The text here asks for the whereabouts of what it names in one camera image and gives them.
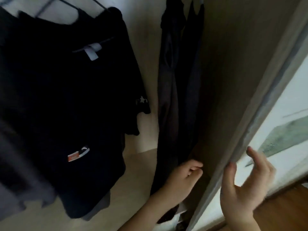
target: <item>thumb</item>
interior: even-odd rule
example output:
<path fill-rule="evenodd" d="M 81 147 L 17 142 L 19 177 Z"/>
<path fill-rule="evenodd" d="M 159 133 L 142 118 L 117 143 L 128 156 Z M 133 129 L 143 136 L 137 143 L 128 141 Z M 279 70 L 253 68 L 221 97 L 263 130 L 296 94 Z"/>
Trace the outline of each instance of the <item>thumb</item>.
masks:
<path fill-rule="evenodd" d="M 187 177 L 187 180 L 190 182 L 192 186 L 194 186 L 196 182 L 200 179 L 202 174 L 203 174 L 202 169 L 198 168 L 192 171 L 192 173 Z"/>
<path fill-rule="evenodd" d="M 237 165 L 236 163 L 230 162 L 224 170 L 224 174 L 222 176 L 222 182 L 221 182 L 221 190 L 224 191 L 224 193 L 230 194 L 235 193 L 235 173 L 236 173 Z"/>

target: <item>closet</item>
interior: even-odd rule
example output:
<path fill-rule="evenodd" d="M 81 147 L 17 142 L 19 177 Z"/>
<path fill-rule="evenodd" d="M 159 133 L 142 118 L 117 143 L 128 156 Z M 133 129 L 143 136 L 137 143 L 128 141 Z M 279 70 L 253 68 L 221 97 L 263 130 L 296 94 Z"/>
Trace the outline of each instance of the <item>closet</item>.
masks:
<path fill-rule="evenodd" d="M 15 16 L 19 10 L 34 16 L 48 1 L 13 0 L 3 7 Z M 92 17 L 103 10 L 93 0 L 65 1 Z M 139 136 L 125 136 L 126 172 L 111 189 L 108 208 L 86 222 L 68 218 L 59 198 L 43 209 L 40 202 L 29 202 L 25 211 L 0 221 L 1 230 L 115 231 L 148 199 L 159 134 L 157 76 L 160 22 L 166 0 L 98 1 L 122 12 L 151 113 L 138 114 Z M 182 0 L 186 17 L 191 1 Z M 171 231 L 176 227 L 205 231 L 223 222 L 219 188 L 225 165 L 229 161 L 242 162 L 245 148 L 254 143 L 251 141 L 258 129 L 308 54 L 308 0 L 201 1 L 205 15 L 200 50 L 198 142 L 190 158 L 204 163 L 204 173 L 174 218 L 157 225 L 154 229 L 157 231 Z M 200 0 L 194 0 L 194 5 L 198 12 Z M 71 24 L 78 13 L 55 1 L 40 18 Z"/>

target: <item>hand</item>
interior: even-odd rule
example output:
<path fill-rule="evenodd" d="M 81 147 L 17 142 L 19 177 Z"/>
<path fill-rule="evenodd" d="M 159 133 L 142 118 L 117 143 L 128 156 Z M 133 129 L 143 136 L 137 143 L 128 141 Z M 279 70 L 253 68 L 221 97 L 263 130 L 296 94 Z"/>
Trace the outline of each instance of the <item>hand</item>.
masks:
<path fill-rule="evenodd" d="M 254 167 L 241 187 L 234 185 L 236 163 L 229 163 L 224 170 L 220 203 L 229 225 L 255 222 L 253 211 L 264 200 L 276 173 L 263 153 L 248 147 L 247 154 L 253 159 Z"/>
<path fill-rule="evenodd" d="M 203 174 L 200 169 L 202 166 L 203 163 L 192 159 L 173 170 L 165 185 L 157 192 L 166 201 L 169 209 L 178 205 L 189 195 Z"/>

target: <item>person's right hand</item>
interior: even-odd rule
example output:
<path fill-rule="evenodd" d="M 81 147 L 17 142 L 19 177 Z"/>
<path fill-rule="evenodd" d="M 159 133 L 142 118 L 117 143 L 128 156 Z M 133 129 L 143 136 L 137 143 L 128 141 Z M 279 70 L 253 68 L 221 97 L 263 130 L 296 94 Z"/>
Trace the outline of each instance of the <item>person's right hand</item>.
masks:
<path fill-rule="evenodd" d="M 263 153 L 248 147 L 247 154 L 253 159 L 254 167 L 241 187 L 234 184 L 236 163 L 229 163 L 224 170 L 221 209 L 228 224 L 254 221 L 253 211 L 264 200 L 276 173 Z"/>

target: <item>person's left hand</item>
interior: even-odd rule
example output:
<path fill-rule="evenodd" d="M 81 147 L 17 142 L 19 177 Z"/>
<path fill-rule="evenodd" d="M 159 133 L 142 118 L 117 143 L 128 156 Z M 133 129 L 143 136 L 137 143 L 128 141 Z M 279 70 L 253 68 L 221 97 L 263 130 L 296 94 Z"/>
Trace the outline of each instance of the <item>person's left hand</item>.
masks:
<path fill-rule="evenodd" d="M 203 163 L 189 160 L 173 170 L 165 185 L 158 191 L 170 209 L 182 202 L 202 176 Z"/>

